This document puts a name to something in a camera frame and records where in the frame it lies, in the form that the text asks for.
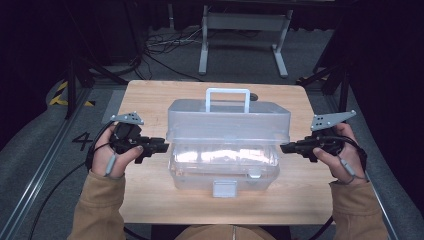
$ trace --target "black cable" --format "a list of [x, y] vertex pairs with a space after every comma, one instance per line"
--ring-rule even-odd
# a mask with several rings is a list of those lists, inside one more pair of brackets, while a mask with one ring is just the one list
[[146, 80], [146, 78], [143, 76], [143, 74], [141, 74], [137, 69], [135, 70], [135, 74], [141, 79], [141, 80]]
[[152, 77], [153, 77], [153, 74], [152, 74], [152, 71], [150, 70], [150, 64], [143, 58], [143, 61], [147, 64], [147, 70], [149, 71], [149, 80], [150, 79], [152, 79]]
[[46, 206], [47, 202], [49, 201], [50, 197], [53, 195], [53, 192], [56, 190], [56, 188], [59, 187], [59, 185], [67, 178], [69, 177], [72, 173], [74, 173], [77, 169], [79, 169], [80, 167], [84, 166], [85, 162], [80, 163], [78, 166], [76, 166], [74, 169], [72, 169], [68, 174], [66, 174], [54, 187], [53, 189], [50, 191], [50, 193], [47, 195], [46, 199], [44, 200], [44, 202], [41, 204], [40, 209], [37, 212], [37, 215], [35, 216], [35, 220], [34, 223], [32, 224], [31, 227], [31, 232], [29, 234], [28, 240], [32, 239], [32, 236], [34, 235], [34, 231], [35, 231], [35, 227], [37, 226], [38, 223], [38, 219], [41, 216], [41, 212], [43, 211], [44, 207]]
[[147, 238], [144, 238], [140, 235], [138, 235], [137, 233], [129, 230], [127, 227], [124, 227], [124, 232], [128, 233], [128, 235], [135, 237], [138, 240], [148, 240]]
[[[93, 144], [90, 146], [90, 148], [88, 149], [89, 154], [94, 155], [94, 152], [97, 151], [99, 148], [106, 146], [109, 143], [103, 144], [99, 147], [97, 147], [95, 149], [96, 143], [99, 140], [100, 136], [106, 131], [106, 129], [112, 125], [114, 123], [114, 121], [109, 121], [106, 125], [104, 125], [102, 127], [102, 129], [100, 130], [100, 132], [97, 134], [97, 136], [94, 138], [93, 140]], [[53, 187], [53, 189], [50, 191], [50, 193], [47, 195], [46, 199], [43, 201], [43, 203], [41, 204], [40, 209], [37, 212], [37, 215], [34, 219], [34, 223], [32, 224], [31, 227], [31, 231], [30, 231], [30, 235], [28, 237], [28, 239], [32, 239], [32, 236], [34, 235], [34, 231], [35, 231], [35, 227], [37, 226], [38, 223], [38, 219], [41, 216], [41, 213], [46, 205], [46, 203], [49, 201], [50, 197], [53, 195], [53, 192], [59, 187], [59, 185], [67, 178], [69, 177], [72, 173], [74, 173], [77, 169], [79, 169], [80, 167], [84, 166], [86, 164], [86, 161], [84, 161], [83, 163], [79, 164], [78, 166], [76, 166], [74, 169], [72, 169], [70, 172], [68, 172], [58, 183], [56, 183], [56, 185]]]
[[353, 141], [353, 139], [346, 136], [323, 136], [323, 137], [320, 137], [320, 139], [342, 141], [345, 143], [349, 143], [350, 145], [354, 146], [358, 150], [360, 149], [359, 145], [355, 141]]
[[327, 230], [327, 228], [331, 225], [331, 223], [333, 222], [333, 216], [331, 216], [327, 222], [325, 222], [325, 224], [318, 230], [317, 233], [315, 233], [314, 236], [312, 236], [311, 238], [309, 238], [309, 240], [315, 240], [318, 239], [319, 236], [321, 236], [325, 230]]
[[[65, 9], [66, 9], [66, 11], [67, 11], [67, 13], [68, 13], [68, 15], [69, 15], [69, 17], [72, 19], [72, 22], [74, 23], [74, 25], [75, 25], [75, 27], [76, 27], [76, 29], [77, 29], [77, 31], [78, 31], [78, 33], [79, 33], [79, 35], [81, 36], [81, 39], [83, 40], [83, 42], [84, 42], [84, 45], [85, 45], [85, 47], [87, 48], [87, 50], [88, 50], [88, 52], [90, 53], [90, 55], [91, 55], [91, 57], [93, 58], [93, 61], [94, 62], [96, 62], [96, 64], [98, 64], [99, 63], [99, 61], [97, 60], [97, 58], [94, 56], [94, 53], [93, 53], [93, 51], [91, 50], [91, 48], [90, 48], [90, 46], [89, 46], [89, 44], [88, 44], [88, 42], [87, 42], [87, 40], [85, 39], [85, 37], [84, 37], [84, 34], [82, 34], [82, 32], [81, 32], [81, 29], [79, 28], [79, 26], [78, 26], [78, 23], [76, 22], [76, 20], [75, 20], [75, 18], [74, 18], [74, 16], [73, 16], [73, 14], [72, 14], [72, 12], [71, 12], [71, 10], [69, 9], [69, 6], [68, 6], [68, 4], [66, 3], [66, 0], [62, 0], [62, 3], [63, 3], [63, 6], [65, 7]], [[138, 67], [138, 65], [140, 65], [140, 61], [137, 63], [136, 62], [136, 64], [134, 64], [134, 65], [132, 65], [131, 67], [129, 67], [129, 68], [127, 68], [127, 69], [124, 69], [124, 70], [121, 70], [121, 71], [117, 71], [117, 72], [111, 72], [113, 75], [115, 75], [115, 76], [121, 76], [121, 75], [124, 75], [124, 74], [126, 74], [126, 73], [130, 73], [130, 72], [132, 72], [132, 71], [134, 71], [134, 68], [136, 68], [136, 67]], [[95, 76], [95, 77], [108, 77], [108, 78], [110, 78], [109, 77], [109, 74], [104, 74], [104, 73], [101, 73], [101, 72], [99, 72], [99, 73], [91, 73], [93, 76]]]
[[[170, 53], [180, 46], [187, 46], [187, 45], [195, 42], [195, 39], [197, 39], [197, 37], [201, 33], [200, 30], [201, 30], [201, 28], [197, 29], [196, 31], [187, 33], [187, 35], [183, 35], [183, 33], [180, 33], [179, 37], [177, 37], [177, 38], [173, 38], [174, 35], [175, 35], [175, 34], [173, 34], [171, 37], [169, 37], [166, 40], [161, 35], [150, 36], [150, 37], [148, 37], [148, 39], [146, 41], [144, 52], [147, 51], [149, 54], [155, 54], [155, 55], [162, 54], [162, 53]], [[154, 37], [154, 38], [161, 37], [161, 39], [160, 39], [160, 41], [158, 41], [157, 39], [155, 39], [153, 41], [149, 40], [152, 37]], [[155, 48], [155, 47], [162, 47], [162, 50], [151, 49], [151, 48]]]
[[175, 73], [178, 73], [178, 74], [180, 74], [180, 75], [183, 75], [183, 76], [186, 76], [186, 77], [189, 77], [189, 78], [194, 78], [194, 79], [198, 80], [199, 82], [204, 82], [202, 79], [199, 79], [199, 78], [197, 78], [197, 77], [190, 76], [190, 75], [185, 74], [185, 73], [182, 73], [182, 72], [178, 72], [178, 71], [176, 71], [176, 70], [174, 70], [174, 69], [172, 69], [172, 68], [168, 67], [167, 65], [165, 65], [165, 64], [163, 64], [163, 63], [161, 63], [160, 61], [158, 61], [158, 60], [156, 60], [155, 58], [153, 58], [152, 56], [150, 56], [149, 54], [146, 54], [146, 56], [147, 56], [147, 57], [149, 57], [150, 59], [152, 59], [153, 61], [155, 61], [155, 62], [159, 63], [160, 65], [162, 65], [162, 66], [166, 67], [167, 69], [169, 69], [169, 70], [171, 70], [171, 71], [175, 72]]

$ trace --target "cable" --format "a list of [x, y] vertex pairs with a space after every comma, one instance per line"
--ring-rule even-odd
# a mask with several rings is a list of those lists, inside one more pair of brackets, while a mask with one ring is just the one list
[[362, 169], [365, 171], [365, 169], [367, 168], [367, 153], [353, 139], [346, 136], [323, 136], [321, 137], [321, 139], [331, 141], [342, 141], [355, 147], [359, 155], [359, 159], [361, 160]]
[[325, 230], [327, 230], [327, 228], [331, 225], [331, 223], [333, 222], [333, 216], [331, 216], [327, 222], [325, 222], [325, 224], [318, 230], [317, 233], [315, 233], [314, 236], [312, 236], [311, 238], [309, 238], [309, 240], [315, 240], [318, 239], [319, 236], [321, 236]]
[[76, 170], [78, 170], [80, 167], [84, 166], [85, 162], [80, 163], [78, 166], [76, 166], [74, 169], [72, 169], [68, 174], [66, 174], [54, 187], [53, 189], [50, 191], [50, 193], [47, 195], [46, 199], [43, 201], [43, 203], [41, 204], [40, 209], [37, 212], [37, 215], [35, 216], [35, 220], [34, 223], [32, 224], [31, 227], [31, 232], [29, 234], [28, 240], [32, 239], [32, 236], [34, 235], [34, 231], [35, 231], [35, 227], [37, 226], [38, 223], [38, 219], [41, 216], [41, 212], [43, 211], [44, 207], [46, 206], [47, 202], [49, 201], [50, 197], [53, 195], [53, 192], [56, 190], [56, 188], [59, 187], [59, 185], [67, 178], [69, 177], [72, 173], [74, 173]]
[[190, 42], [190, 43], [197, 42], [197, 43], [202, 43], [202, 42], [199, 42], [199, 41], [194, 40], [194, 39], [197, 38], [197, 36], [193, 40], [190, 40], [190, 38], [192, 36], [194, 36], [196, 33], [200, 33], [200, 30], [202, 30], [202, 28], [199, 28], [198, 30], [194, 31], [193, 33], [190, 34], [190, 36], [188, 36], [185, 39], [181, 39], [182, 37], [180, 37], [180, 38], [174, 39], [174, 40], [161, 41], [161, 42], [157, 42], [157, 43], [152, 43], [150, 45], [147, 45], [147, 47], [153, 47], [153, 46], [164, 45], [164, 44], [181, 43], [181, 42]]
[[88, 151], [90, 152], [90, 151], [92, 151], [93, 153], [95, 152], [95, 151], [97, 151], [97, 149], [99, 149], [99, 148], [96, 148], [96, 149], [94, 149], [95, 147], [96, 147], [96, 143], [97, 143], [97, 141], [99, 141], [99, 139], [100, 139], [100, 136], [102, 136], [102, 134], [106, 131], [106, 129], [108, 129], [109, 127], [110, 127], [110, 125], [112, 125], [113, 123], [114, 123], [115, 121], [109, 121], [108, 123], [106, 123], [101, 129], [100, 129], [100, 131], [99, 131], [99, 133], [96, 135], [96, 137], [94, 138], [94, 140], [93, 140], [93, 144], [90, 146], [90, 148], [88, 149]]
[[148, 240], [147, 238], [144, 238], [144, 237], [136, 234], [135, 232], [129, 230], [127, 227], [124, 227], [124, 232], [128, 233], [128, 235], [135, 237], [138, 240]]
[[[64, 7], [65, 7], [65, 9], [66, 9], [66, 11], [67, 11], [67, 13], [69, 14], [69, 17], [72, 19], [72, 22], [74, 23], [74, 25], [75, 25], [75, 27], [76, 27], [76, 29], [77, 29], [77, 31], [78, 31], [78, 33], [79, 33], [79, 35], [81, 36], [81, 39], [83, 40], [83, 42], [84, 42], [84, 45], [85, 45], [85, 47], [87, 48], [87, 50], [88, 50], [88, 52], [90, 53], [90, 55], [91, 55], [91, 57], [93, 58], [93, 60], [94, 60], [94, 62], [96, 63], [96, 64], [98, 64], [98, 65], [100, 65], [99, 64], [99, 61], [97, 60], [97, 58], [94, 56], [94, 53], [93, 53], [93, 51], [91, 50], [91, 48], [90, 48], [90, 46], [89, 46], [89, 44], [88, 44], [88, 42], [87, 42], [87, 40], [85, 39], [85, 37], [84, 37], [84, 35], [83, 35], [83, 33], [81, 32], [81, 29], [79, 28], [79, 26], [78, 26], [78, 23], [76, 22], [76, 20], [75, 20], [75, 18], [74, 18], [74, 16], [73, 16], [73, 14], [72, 14], [72, 12], [71, 12], [71, 10], [69, 9], [69, 6], [68, 6], [68, 4], [66, 3], [66, 0], [62, 0], [62, 3], [63, 3], [63, 5], [64, 5]], [[124, 74], [127, 74], [127, 73], [130, 73], [130, 72], [132, 72], [132, 71], [134, 71], [134, 69], [135, 68], [137, 68], [139, 65], [140, 65], [140, 61], [137, 61], [137, 62], [135, 62], [135, 64], [130, 64], [130, 67], [129, 68], [127, 68], [127, 69], [124, 69], [124, 70], [120, 70], [120, 71], [117, 71], [117, 72], [111, 72], [113, 75], [115, 75], [115, 76], [121, 76], [121, 75], [124, 75]], [[90, 72], [94, 77], [106, 77], [106, 78], [110, 78], [110, 76], [109, 76], [109, 74], [104, 74], [104, 73], [102, 73], [102, 72], [99, 72], [99, 73], [93, 73], [93, 72]]]
[[194, 78], [194, 79], [198, 80], [199, 82], [204, 82], [202, 79], [199, 79], [199, 78], [197, 78], [197, 77], [193, 77], [193, 76], [190, 76], [190, 75], [188, 75], [188, 74], [185, 74], [185, 73], [182, 73], [182, 72], [178, 72], [177, 70], [174, 70], [174, 69], [172, 69], [172, 68], [168, 67], [167, 65], [165, 65], [165, 64], [163, 64], [163, 63], [161, 63], [160, 61], [156, 60], [155, 58], [153, 58], [152, 56], [150, 56], [150, 55], [148, 55], [148, 54], [146, 54], [146, 56], [147, 56], [147, 57], [149, 57], [150, 59], [152, 59], [153, 61], [155, 61], [155, 62], [159, 63], [160, 65], [162, 65], [162, 66], [166, 67], [167, 69], [169, 69], [169, 70], [171, 70], [171, 71], [175, 72], [175, 73], [178, 73], [178, 74], [180, 74], [180, 75], [183, 75], [183, 76], [186, 76], [186, 77], [189, 77], [189, 78]]
[[135, 69], [135, 74], [142, 80], [151, 80], [153, 77], [152, 71], [150, 70], [150, 64], [144, 60], [144, 58], [142, 59], [146, 64], [147, 64], [147, 70], [149, 71], [149, 77], [146, 78], [143, 76], [143, 74], [141, 74], [140, 70], [138, 68]]

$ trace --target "tabletop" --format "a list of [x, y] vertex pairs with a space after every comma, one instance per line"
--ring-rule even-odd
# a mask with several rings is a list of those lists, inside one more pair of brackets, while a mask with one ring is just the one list
[[[137, 111], [142, 135], [165, 138], [167, 110], [176, 99], [205, 99], [207, 88], [247, 88], [258, 101], [291, 112], [290, 140], [309, 136], [313, 111], [300, 86], [134, 80], [128, 84], [119, 114]], [[228, 100], [241, 96], [225, 95]], [[323, 224], [332, 214], [328, 167], [298, 154], [282, 154], [280, 174], [265, 191], [239, 191], [235, 198], [214, 198], [211, 191], [179, 190], [168, 171], [170, 152], [130, 164], [120, 212], [127, 223], [149, 224]]]

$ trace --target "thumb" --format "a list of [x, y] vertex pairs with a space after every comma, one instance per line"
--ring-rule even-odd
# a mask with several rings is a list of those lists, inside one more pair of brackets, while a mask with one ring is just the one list
[[138, 158], [143, 153], [143, 150], [144, 149], [142, 146], [133, 147], [124, 154], [121, 154], [120, 158], [122, 159], [122, 161], [129, 163], [134, 159]]
[[313, 152], [321, 162], [325, 163], [329, 167], [338, 163], [338, 159], [336, 157], [322, 150], [321, 148], [314, 148]]

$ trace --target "person's hand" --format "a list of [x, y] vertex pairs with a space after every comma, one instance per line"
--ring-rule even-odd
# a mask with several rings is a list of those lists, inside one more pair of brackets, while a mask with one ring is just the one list
[[[335, 130], [337, 134], [349, 137], [353, 141], [357, 142], [350, 125], [345, 123], [339, 123], [335, 126]], [[343, 150], [339, 153], [338, 157], [327, 153], [321, 148], [315, 148], [313, 151], [315, 156], [319, 160], [327, 164], [333, 176], [336, 177], [340, 182], [349, 183], [352, 180], [352, 176], [343, 167], [340, 162], [340, 159], [346, 160], [346, 162], [355, 171], [355, 175], [357, 176], [353, 179], [353, 181], [350, 182], [350, 185], [362, 184], [367, 182], [364, 170], [361, 166], [361, 160], [359, 159], [358, 152], [356, 151], [356, 148], [354, 146], [345, 143], [345, 146]]]
[[108, 144], [114, 129], [114, 126], [107, 128], [97, 141], [95, 148], [100, 148], [97, 149], [97, 151], [94, 153], [93, 166], [91, 171], [100, 176], [104, 176], [111, 156], [116, 154], [115, 164], [113, 165], [109, 177], [119, 178], [124, 175], [127, 165], [141, 155], [143, 152], [143, 147], [138, 146], [131, 148], [124, 154], [114, 153], [113, 149]]

